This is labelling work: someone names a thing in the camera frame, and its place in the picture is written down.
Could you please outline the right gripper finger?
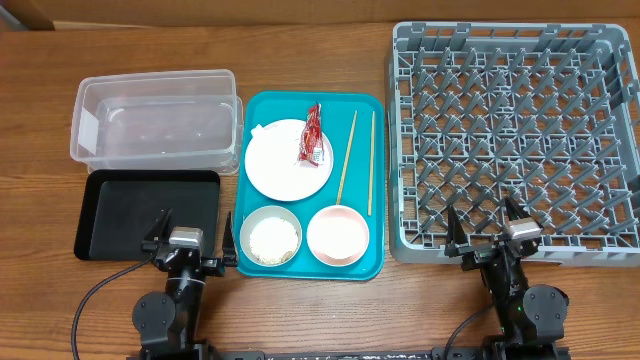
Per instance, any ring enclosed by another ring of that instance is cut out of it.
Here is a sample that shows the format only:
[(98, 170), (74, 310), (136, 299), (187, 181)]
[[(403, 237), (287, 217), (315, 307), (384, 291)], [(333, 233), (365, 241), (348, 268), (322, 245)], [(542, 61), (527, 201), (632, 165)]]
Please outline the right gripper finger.
[(447, 246), (466, 245), (467, 237), (462, 227), (456, 209), (449, 205), (447, 207)]
[(504, 207), (510, 221), (529, 218), (530, 214), (524, 210), (511, 196), (504, 199)]

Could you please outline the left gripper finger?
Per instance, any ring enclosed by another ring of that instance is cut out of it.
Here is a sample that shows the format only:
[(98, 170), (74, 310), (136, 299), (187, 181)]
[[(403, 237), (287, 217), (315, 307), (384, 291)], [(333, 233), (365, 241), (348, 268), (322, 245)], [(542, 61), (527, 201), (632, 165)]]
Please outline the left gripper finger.
[(234, 241), (232, 214), (228, 213), (222, 240), (222, 252), (224, 260), (236, 260), (237, 250)]
[(171, 209), (163, 209), (160, 215), (153, 221), (151, 227), (143, 237), (145, 243), (166, 242), (169, 237), (169, 224), (172, 216)]

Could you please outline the grey bowl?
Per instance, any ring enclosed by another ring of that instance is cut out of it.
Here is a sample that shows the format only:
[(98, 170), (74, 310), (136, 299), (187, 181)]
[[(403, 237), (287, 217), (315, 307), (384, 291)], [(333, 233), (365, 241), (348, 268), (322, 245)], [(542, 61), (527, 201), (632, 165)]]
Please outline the grey bowl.
[[(289, 221), (296, 228), (296, 231), (298, 233), (299, 246), (297, 251), (288, 261), (279, 265), (265, 265), (265, 264), (259, 263), (256, 257), (251, 253), (251, 250), (249, 249), (249, 235), (251, 231), (254, 229), (254, 227), (258, 222), (269, 217), (279, 217)], [(285, 263), (289, 262), (300, 249), (302, 244), (302, 239), (303, 239), (303, 232), (297, 217), (288, 209), (281, 206), (276, 206), (276, 205), (263, 206), (253, 211), (243, 221), (243, 224), (240, 230), (240, 245), (242, 246), (243, 253), (249, 258), (251, 262), (259, 266), (265, 266), (265, 267), (276, 267), (276, 266), (284, 265)]]

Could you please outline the white rice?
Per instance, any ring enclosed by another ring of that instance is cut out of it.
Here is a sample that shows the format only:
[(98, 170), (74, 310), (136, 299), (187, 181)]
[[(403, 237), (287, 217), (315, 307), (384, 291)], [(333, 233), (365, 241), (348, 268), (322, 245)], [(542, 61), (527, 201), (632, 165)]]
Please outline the white rice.
[(249, 235), (249, 249), (259, 263), (279, 265), (288, 261), (299, 246), (296, 228), (287, 220), (269, 217), (256, 224)]

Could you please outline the large white plate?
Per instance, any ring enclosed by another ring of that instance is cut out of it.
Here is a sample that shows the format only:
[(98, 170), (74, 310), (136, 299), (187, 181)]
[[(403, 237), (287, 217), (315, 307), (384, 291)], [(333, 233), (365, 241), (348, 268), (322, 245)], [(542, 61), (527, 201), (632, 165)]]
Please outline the large white plate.
[(318, 167), (299, 161), (300, 136), (305, 122), (282, 119), (265, 125), (264, 135), (251, 139), (244, 154), (244, 168), (253, 187), (262, 195), (283, 202), (303, 200), (329, 180), (334, 154), (323, 134), (324, 157)]

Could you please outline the red snack wrapper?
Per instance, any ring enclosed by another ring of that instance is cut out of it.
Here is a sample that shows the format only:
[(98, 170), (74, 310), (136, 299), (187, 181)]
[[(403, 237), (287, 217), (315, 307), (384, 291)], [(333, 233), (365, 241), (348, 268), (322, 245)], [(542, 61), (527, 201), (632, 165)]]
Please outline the red snack wrapper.
[(318, 167), (323, 157), (321, 105), (316, 103), (307, 113), (305, 126), (300, 136), (298, 160)]

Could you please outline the white napkin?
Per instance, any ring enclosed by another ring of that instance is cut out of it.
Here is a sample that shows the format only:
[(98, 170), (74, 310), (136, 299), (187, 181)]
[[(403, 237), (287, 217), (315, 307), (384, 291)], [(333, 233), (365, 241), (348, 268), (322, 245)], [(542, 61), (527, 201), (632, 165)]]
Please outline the white napkin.
[(250, 133), (253, 138), (257, 138), (264, 135), (266, 131), (267, 131), (266, 127), (263, 127), (262, 125), (258, 124), (250, 131)]

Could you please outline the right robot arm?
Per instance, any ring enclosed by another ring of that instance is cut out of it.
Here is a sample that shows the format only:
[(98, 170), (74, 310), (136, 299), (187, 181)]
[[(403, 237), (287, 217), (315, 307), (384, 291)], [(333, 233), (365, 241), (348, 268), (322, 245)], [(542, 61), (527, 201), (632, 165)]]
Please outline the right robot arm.
[(535, 254), (542, 240), (543, 226), (511, 197), (504, 199), (508, 220), (502, 232), (486, 244), (470, 245), (455, 208), (447, 207), (445, 255), (461, 259), (461, 269), (481, 272), (492, 303), (477, 311), (451, 334), (442, 357), (454, 357), (453, 343), (476, 318), (493, 309), (502, 333), (483, 339), (482, 345), (463, 352), (463, 359), (568, 359), (569, 351), (558, 348), (564, 337), (569, 297), (546, 284), (531, 286), (521, 260)]

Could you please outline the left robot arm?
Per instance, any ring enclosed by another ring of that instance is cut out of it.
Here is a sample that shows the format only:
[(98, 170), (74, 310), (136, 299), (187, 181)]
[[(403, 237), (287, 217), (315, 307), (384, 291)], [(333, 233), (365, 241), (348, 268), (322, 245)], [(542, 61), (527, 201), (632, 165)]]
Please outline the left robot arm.
[(171, 227), (172, 212), (163, 210), (145, 234), (141, 247), (151, 251), (150, 262), (167, 274), (163, 291), (142, 296), (133, 308), (132, 322), (140, 335), (140, 359), (220, 359), (206, 340), (196, 338), (199, 310), (208, 277), (222, 277), (238, 265), (232, 217), (228, 216), (222, 242), (223, 255), (202, 254), (203, 231)]

